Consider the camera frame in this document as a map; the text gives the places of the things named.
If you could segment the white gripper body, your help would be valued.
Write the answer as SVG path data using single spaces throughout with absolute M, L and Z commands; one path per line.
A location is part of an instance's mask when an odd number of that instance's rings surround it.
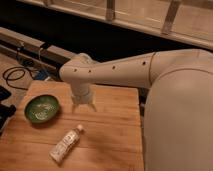
M 93 93 L 88 92 L 86 94 L 76 94 L 72 95 L 72 101 L 74 104 L 89 104 L 93 101 Z

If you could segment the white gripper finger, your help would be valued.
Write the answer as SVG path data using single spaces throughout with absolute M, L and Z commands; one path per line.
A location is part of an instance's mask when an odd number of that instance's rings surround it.
M 97 112 L 96 106 L 93 102 L 88 103 L 88 106 L 94 111 Z
M 75 113 L 75 111 L 77 110 L 78 107 L 79 107 L 79 104 L 73 104 L 72 105 L 72 113 Z

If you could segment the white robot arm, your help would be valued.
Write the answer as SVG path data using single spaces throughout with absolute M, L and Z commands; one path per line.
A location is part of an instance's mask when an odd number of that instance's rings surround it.
M 160 51 L 103 63 L 80 53 L 59 73 L 76 105 L 93 101 L 92 83 L 149 90 L 145 171 L 213 171 L 213 52 Z

